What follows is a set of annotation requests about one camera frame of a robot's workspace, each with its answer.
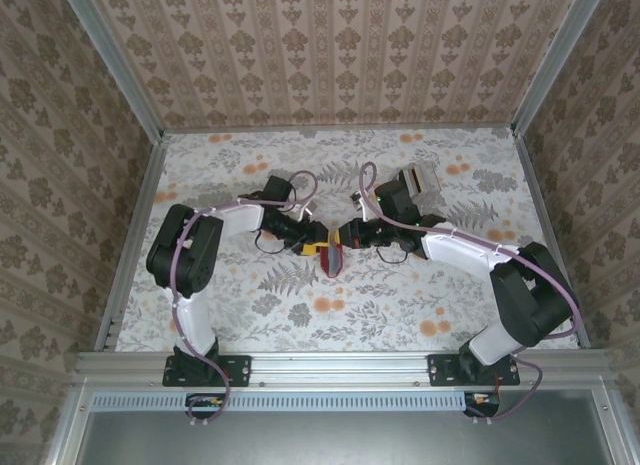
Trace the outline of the red leather card holder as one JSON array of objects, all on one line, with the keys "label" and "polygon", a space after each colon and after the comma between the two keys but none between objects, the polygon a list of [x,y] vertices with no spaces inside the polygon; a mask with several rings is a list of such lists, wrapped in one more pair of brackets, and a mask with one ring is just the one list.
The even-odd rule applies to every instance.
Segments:
[{"label": "red leather card holder", "polygon": [[321,269],[328,278],[336,278],[343,268],[343,250],[337,242],[319,248]]}]

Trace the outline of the floral table cover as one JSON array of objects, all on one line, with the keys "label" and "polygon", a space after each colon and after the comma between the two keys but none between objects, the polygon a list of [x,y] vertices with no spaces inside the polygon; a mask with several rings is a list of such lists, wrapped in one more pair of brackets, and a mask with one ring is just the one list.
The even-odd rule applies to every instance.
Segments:
[{"label": "floral table cover", "polygon": [[[356,216],[350,196],[369,161],[379,182],[433,162],[441,196],[416,198],[423,214],[508,245],[544,238],[506,128],[172,134],[163,142],[146,244],[172,205],[226,203],[271,175],[312,195],[318,219],[337,228]],[[317,258],[267,233],[224,242],[205,294],[227,353],[454,350],[497,317],[491,286],[456,267],[397,247],[348,250],[341,273],[328,278]]]}]

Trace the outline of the small grey striped box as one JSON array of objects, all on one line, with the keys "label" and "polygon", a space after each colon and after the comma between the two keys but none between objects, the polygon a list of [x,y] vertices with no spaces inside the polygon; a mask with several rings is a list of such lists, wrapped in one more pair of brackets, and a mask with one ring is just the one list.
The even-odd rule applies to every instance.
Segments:
[{"label": "small grey striped box", "polygon": [[[412,176],[411,176],[411,169],[413,167],[418,167],[422,171],[422,176],[423,176],[423,179],[424,179],[424,184],[425,184],[426,190],[421,194],[417,194],[416,190],[414,188],[414,183],[413,183]],[[410,187],[411,187],[411,190],[412,190],[412,195],[410,195],[410,197],[412,199],[419,198],[419,197],[426,197],[426,198],[429,198],[429,199],[436,200],[441,196],[441,185],[440,185],[440,181],[439,181],[439,179],[437,177],[435,165],[434,165],[433,162],[427,162],[427,161],[414,162],[414,163],[410,163],[409,165],[401,168],[399,170],[399,172],[401,170],[405,170],[406,171],[407,178],[410,180]]]}]

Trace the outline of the black connector box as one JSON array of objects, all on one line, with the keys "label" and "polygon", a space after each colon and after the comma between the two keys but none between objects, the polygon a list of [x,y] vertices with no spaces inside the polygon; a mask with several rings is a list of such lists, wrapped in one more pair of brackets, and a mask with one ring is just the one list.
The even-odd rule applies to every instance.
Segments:
[{"label": "black connector box", "polygon": [[185,398],[185,413],[195,420],[210,420],[225,404],[224,393],[194,393]]},{"label": "black connector box", "polygon": [[465,392],[465,410],[471,418],[491,418],[498,413],[500,397],[498,392]]}]

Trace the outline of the grey metal sheet panel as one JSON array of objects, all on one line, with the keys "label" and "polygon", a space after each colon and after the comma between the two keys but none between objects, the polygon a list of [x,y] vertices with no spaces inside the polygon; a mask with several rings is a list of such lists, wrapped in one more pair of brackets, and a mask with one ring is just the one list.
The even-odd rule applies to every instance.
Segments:
[{"label": "grey metal sheet panel", "polygon": [[46,465],[640,465],[618,394],[540,391],[503,420],[463,411],[93,412],[71,393]]}]

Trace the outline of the aluminium frame rail with bases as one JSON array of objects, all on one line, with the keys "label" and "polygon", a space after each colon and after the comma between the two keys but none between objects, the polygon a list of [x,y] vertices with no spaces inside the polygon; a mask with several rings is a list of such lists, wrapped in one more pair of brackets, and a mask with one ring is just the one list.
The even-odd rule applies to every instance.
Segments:
[{"label": "aluminium frame rail with bases", "polygon": [[[442,352],[254,353],[248,387],[257,389],[398,389],[430,387],[427,357]],[[519,387],[535,381],[549,389],[595,389],[614,382],[599,350],[530,350],[519,356]],[[72,383],[105,389],[162,384],[164,353],[82,353]]]}]

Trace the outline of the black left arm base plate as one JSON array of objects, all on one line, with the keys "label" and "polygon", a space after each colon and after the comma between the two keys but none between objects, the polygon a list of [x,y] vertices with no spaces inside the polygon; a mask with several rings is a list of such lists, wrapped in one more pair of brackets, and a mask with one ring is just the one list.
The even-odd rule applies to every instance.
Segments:
[{"label": "black left arm base plate", "polygon": [[[251,375],[251,357],[248,355],[221,355],[218,367],[231,387],[247,387]],[[221,375],[202,360],[178,350],[165,362],[162,385],[164,387],[223,387]]]}]

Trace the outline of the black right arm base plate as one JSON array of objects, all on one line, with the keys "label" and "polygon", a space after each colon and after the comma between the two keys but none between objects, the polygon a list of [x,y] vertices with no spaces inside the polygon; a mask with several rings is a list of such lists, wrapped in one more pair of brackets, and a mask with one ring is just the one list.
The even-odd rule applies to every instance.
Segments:
[{"label": "black right arm base plate", "polygon": [[474,356],[432,354],[427,357],[430,385],[515,386],[520,384],[515,361],[505,356],[492,365],[484,365]]}]

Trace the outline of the aluminium side rail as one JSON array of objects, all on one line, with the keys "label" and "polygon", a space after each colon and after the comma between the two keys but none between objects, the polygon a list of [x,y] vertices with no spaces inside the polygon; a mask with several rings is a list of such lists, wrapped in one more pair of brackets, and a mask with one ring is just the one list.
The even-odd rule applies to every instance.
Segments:
[{"label": "aluminium side rail", "polygon": [[151,150],[149,162],[141,183],[136,206],[131,217],[126,240],[94,345],[95,352],[112,352],[115,350],[158,183],[162,175],[165,157],[166,144],[163,140],[160,140]]},{"label": "aluminium side rail", "polygon": [[569,274],[567,272],[567,268],[563,260],[562,253],[560,251],[560,248],[552,227],[551,220],[549,218],[549,215],[545,206],[544,197],[541,192],[537,177],[535,175],[534,167],[532,165],[530,156],[526,148],[524,138],[520,134],[515,134],[514,141],[515,141],[516,150],[518,152],[518,156],[524,171],[524,175],[528,183],[532,201],[536,209],[536,214],[541,226],[541,230],[543,232],[546,245],[550,250],[551,255],[556,260],[559,266],[559,269],[564,275],[566,281],[568,283],[571,283],[571,280],[569,279]]}]

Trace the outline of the aluminium frame post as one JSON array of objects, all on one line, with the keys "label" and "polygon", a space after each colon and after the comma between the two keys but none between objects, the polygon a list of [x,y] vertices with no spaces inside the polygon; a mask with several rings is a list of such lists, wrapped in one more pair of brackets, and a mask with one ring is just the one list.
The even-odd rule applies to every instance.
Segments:
[{"label": "aluminium frame post", "polygon": [[67,0],[153,146],[164,127],[95,0]]},{"label": "aluminium frame post", "polygon": [[601,0],[573,0],[568,8],[511,121],[511,129],[516,138],[522,137],[531,125],[600,2]]}]

